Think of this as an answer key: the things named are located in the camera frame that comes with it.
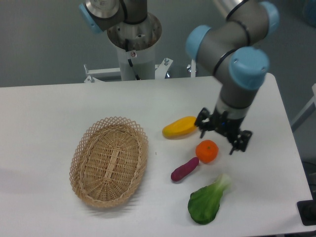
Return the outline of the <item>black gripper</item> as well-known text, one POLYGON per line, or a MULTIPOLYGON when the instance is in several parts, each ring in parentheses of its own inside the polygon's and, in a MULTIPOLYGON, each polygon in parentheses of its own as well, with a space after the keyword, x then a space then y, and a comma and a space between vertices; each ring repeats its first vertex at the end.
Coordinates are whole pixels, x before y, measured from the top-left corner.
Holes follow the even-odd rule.
POLYGON ((196 118, 195 127, 200 131, 200 138, 203 138, 207 131, 212 130, 226 137, 232 145, 230 155, 232 155, 234 151, 245 152, 253 132, 240 130, 244 118, 232 119, 228 118, 228 115, 229 113, 227 111, 220 113, 216 108, 213 114, 211 114, 210 111, 204 107, 196 118))

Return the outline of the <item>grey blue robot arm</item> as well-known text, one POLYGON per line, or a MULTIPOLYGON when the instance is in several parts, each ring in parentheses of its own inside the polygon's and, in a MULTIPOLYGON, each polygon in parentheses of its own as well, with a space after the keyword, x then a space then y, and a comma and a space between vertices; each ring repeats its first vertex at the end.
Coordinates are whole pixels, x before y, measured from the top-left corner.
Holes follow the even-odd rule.
MULTIPOLYGON (((240 126, 265 80, 267 55, 254 44, 273 33, 279 13, 270 2, 218 0, 225 24, 213 30, 196 27, 186 40, 186 53, 221 84, 213 112, 202 109, 195 126, 204 134, 226 137, 232 151, 245 151, 252 132, 240 126)), ((86 0, 79 10, 95 33, 106 32, 117 48, 122 80, 155 78, 154 47, 162 28, 145 0, 86 0)))

